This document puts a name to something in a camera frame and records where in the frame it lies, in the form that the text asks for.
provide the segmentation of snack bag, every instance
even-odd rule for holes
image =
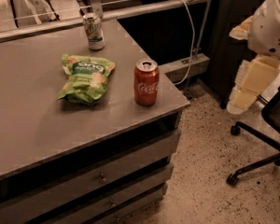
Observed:
[[[64,54],[64,72],[68,75],[57,99],[94,105],[107,90],[108,76],[115,64],[105,58]]]

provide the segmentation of coca-cola logo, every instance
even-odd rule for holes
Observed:
[[[140,94],[154,93],[158,90],[158,86],[159,86],[159,82],[155,82],[149,85],[146,83],[139,83],[138,90]]]

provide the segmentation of can lid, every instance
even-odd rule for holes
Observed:
[[[150,59],[141,59],[137,62],[136,67],[140,71],[150,72],[158,68],[158,64]]]
[[[98,16],[94,12],[86,13],[83,19],[96,19]]]

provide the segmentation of office chair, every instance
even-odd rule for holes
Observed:
[[[280,133],[280,87],[278,88],[277,94],[270,100],[261,110],[261,115],[263,119],[271,125],[275,130]],[[252,127],[237,121],[235,125],[231,126],[231,134],[232,135],[239,135],[241,129],[246,130],[247,132],[255,135],[257,138],[268,144],[269,146],[278,150],[277,154],[274,154],[266,159],[261,161],[254,162],[252,164],[247,165],[246,167],[240,168],[235,173],[230,174],[227,178],[226,182],[231,185],[235,186],[238,182],[239,178],[238,175],[242,175],[244,173],[250,172],[257,168],[260,168],[264,165],[270,164],[274,162],[275,165],[280,166],[280,143],[273,140],[269,136],[260,133],[259,131],[253,129]]]

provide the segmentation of speckled floor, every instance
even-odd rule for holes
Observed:
[[[119,223],[280,223],[280,167],[271,164],[245,174],[235,188],[225,182],[241,166],[275,153],[249,133],[230,134],[231,125],[240,120],[280,141],[262,120],[261,104],[234,116],[200,82],[190,92],[195,99],[179,124],[182,135],[166,195]]]

